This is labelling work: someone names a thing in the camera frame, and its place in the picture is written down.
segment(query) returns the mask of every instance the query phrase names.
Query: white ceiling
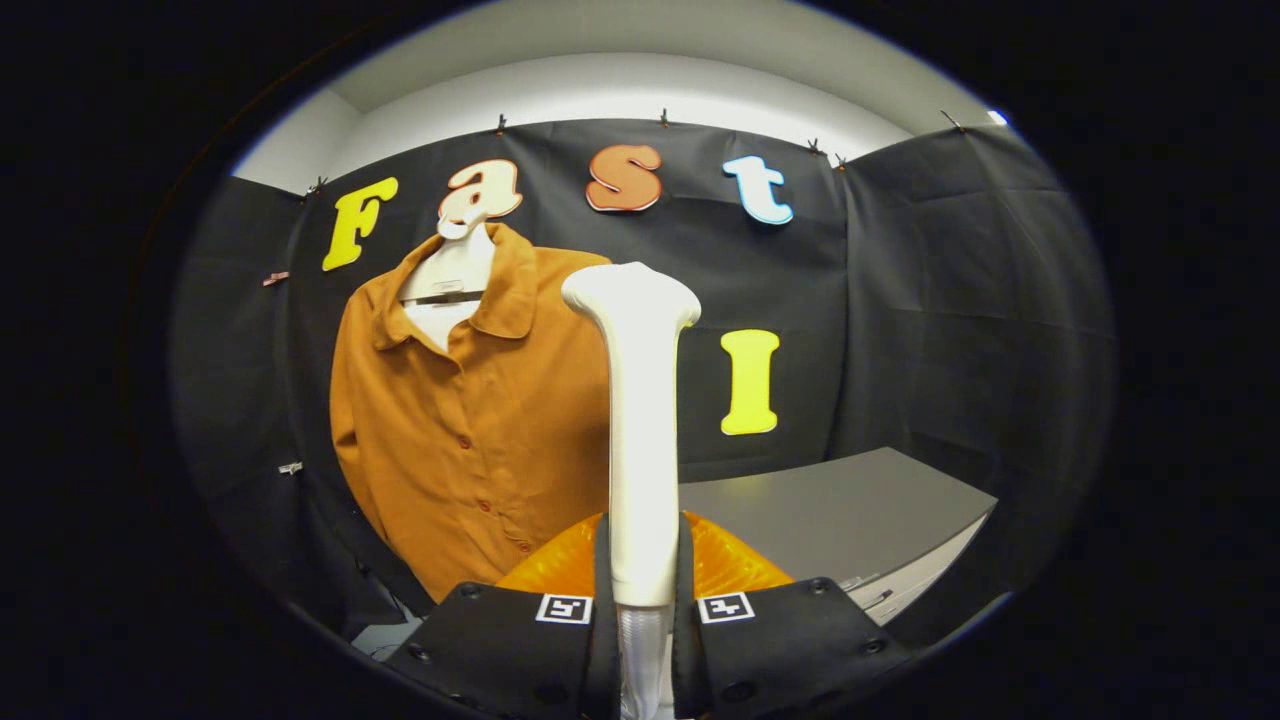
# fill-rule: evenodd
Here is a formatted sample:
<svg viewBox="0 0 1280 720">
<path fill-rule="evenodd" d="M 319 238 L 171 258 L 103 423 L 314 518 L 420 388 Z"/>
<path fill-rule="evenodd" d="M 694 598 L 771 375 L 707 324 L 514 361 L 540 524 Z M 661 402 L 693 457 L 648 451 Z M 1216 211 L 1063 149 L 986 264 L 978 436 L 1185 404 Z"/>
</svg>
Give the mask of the white ceiling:
<svg viewBox="0 0 1280 720">
<path fill-rule="evenodd" d="M 783 0 L 498 0 L 384 50 L 330 90 L 369 113 L 477 70 L 581 53 L 732 63 L 829 92 L 914 135 L 951 127 L 942 110 L 961 126 L 992 122 L 978 97 L 897 46 Z"/>
</svg>

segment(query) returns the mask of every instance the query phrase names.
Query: label tag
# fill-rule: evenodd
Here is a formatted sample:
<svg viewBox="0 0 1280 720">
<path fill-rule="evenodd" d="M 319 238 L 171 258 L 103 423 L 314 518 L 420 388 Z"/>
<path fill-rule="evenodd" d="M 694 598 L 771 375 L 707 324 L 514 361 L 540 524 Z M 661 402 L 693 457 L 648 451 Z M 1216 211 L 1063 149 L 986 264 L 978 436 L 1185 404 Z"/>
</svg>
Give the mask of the label tag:
<svg viewBox="0 0 1280 720">
<path fill-rule="evenodd" d="M 703 625 L 755 618 L 755 611 L 742 592 L 698 598 L 698 611 L 703 615 Z"/>
<path fill-rule="evenodd" d="M 591 598 L 576 594 L 544 594 L 535 620 L 586 625 L 591 621 Z"/>
</svg>

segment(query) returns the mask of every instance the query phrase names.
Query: clip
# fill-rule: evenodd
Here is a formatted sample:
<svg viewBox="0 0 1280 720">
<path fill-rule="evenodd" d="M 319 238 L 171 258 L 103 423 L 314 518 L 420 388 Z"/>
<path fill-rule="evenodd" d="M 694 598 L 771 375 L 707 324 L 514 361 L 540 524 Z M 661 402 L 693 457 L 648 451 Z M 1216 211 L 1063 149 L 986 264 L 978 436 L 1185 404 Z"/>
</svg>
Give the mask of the clip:
<svg viewBox="0 0 1280 720">
<path fill-rule="evenodd" d="M 303 195 L 298 200 L 298 205 L 302 205 L 303 202 L 306 202 L 307 197 L 311 197 L 312 195 L 320 195 L 320 191 L 324 188 L 324 183 L 326 183 L 326 182 L 329 182 L 329 178 L 316 177 L 316 183 L 307 188 L 306 195 Z"/>
<path fill-rule="evenodd" d="M 947 111 L 946 111 L 946 110 L 938 110 L 938 111 L 940 111 L 940 113 L 942 113 L 943 115 L 946 115 L 946 118 L 947 118 L 948 120 L 951 120 L 951 124 L 954 124 L 954 126 L 955 126 L 955 127 L 956 127 L 956 128 L 957 128 L 957 129 L 959 129 L 960 132 L 964 132 L 964 128 L 963 128 L 963 127 L 960 127 L 960 123 L 957 123 L 957 122 L 955 120 L 955 118 L 952 118 L 951 115 L 947 115 Z"/>
</svg>

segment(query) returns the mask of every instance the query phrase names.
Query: white wall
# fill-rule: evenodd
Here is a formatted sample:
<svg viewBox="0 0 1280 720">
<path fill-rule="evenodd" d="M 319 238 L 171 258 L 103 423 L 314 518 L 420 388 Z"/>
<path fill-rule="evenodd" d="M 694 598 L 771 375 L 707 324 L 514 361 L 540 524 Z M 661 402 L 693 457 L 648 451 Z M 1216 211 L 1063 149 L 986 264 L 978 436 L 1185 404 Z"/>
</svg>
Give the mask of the white wall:
<svg viewBox="0 0 1280 720">
<path fill-rule="evenodd" d="M 759 70 L 676 55 L 563 55 L 490 68 L 420 90 L 365 115 L 328 165 L 340 177 L 381 158 L 498 127 L 590 118 L 723 127 L 849 159 L 911 137 L 827 92 Z"/>
<path fill-rule="evenodd" d="M 239 160 L 232 174 L 305 195 L 329 173 L 361 114 L 330 90 L 293 109 Z"/>
</svg>

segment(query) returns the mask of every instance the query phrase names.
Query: orange object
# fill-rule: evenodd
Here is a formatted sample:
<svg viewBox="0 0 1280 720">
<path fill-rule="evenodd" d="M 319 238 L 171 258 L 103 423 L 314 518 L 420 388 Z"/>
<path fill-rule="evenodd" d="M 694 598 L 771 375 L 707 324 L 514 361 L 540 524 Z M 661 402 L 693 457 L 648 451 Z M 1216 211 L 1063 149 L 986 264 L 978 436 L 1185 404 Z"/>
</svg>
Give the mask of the orange object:
<svg viewBox="0 0 1280 720">
<path fill-rule="evenodd" d="M 685 512 L 694 539 L 694 597 L 776 588 L 795 582 L 763 555 L 705 518 Z M 530 555 L 497 587 L 595 597 L 595 528 L 600 514 L 568 528 Z"/>
</svg>

